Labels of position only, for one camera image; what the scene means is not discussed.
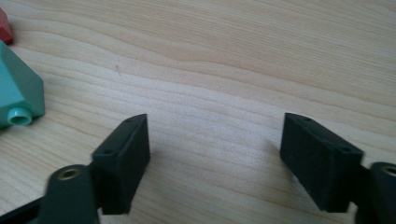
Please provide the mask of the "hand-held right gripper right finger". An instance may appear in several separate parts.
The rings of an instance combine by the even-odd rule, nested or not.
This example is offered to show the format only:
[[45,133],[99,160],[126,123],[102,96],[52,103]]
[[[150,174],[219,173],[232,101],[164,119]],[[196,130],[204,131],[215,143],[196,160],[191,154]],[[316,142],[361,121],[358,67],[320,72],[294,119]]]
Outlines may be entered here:
[[344,213],[348,209],[362,150],[313,119],[287,113],[280,158],[320,210]]

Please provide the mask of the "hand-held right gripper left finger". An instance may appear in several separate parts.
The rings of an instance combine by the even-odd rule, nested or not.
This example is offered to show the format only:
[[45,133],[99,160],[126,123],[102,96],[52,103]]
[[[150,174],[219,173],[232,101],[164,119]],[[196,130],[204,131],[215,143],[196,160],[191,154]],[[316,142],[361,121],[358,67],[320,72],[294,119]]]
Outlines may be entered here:
[[130,212],[149,159],[146,114],[124,120],[92,153],[92,183],[104,215]]

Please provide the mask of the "mint green toy block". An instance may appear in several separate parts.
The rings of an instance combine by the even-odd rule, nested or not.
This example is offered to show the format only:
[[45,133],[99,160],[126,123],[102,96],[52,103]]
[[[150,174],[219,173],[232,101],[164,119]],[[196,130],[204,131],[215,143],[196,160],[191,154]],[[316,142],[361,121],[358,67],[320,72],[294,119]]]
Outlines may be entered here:
[[44,115],[42,78],[0,42],[0,129],[25,126]]

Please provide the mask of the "red toy block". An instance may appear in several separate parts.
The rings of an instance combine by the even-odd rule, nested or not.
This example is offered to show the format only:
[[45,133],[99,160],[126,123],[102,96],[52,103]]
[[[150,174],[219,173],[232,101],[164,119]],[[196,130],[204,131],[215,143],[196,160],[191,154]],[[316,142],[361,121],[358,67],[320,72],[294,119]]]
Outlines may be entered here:
[[6,12],[0,8],[0,40],[9,45],[13,42],[13,34]]

